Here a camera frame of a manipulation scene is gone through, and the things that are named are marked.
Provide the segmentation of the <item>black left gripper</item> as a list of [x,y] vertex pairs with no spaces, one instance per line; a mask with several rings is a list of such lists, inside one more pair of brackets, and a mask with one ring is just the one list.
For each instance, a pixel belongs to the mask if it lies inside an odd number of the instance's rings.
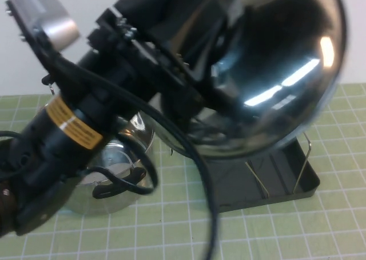
[[220,0],[119,0],[89,35],[87,113],[135,114],[155,96],[167,114],[217,109],[209,70],[217,34],[229,32]]

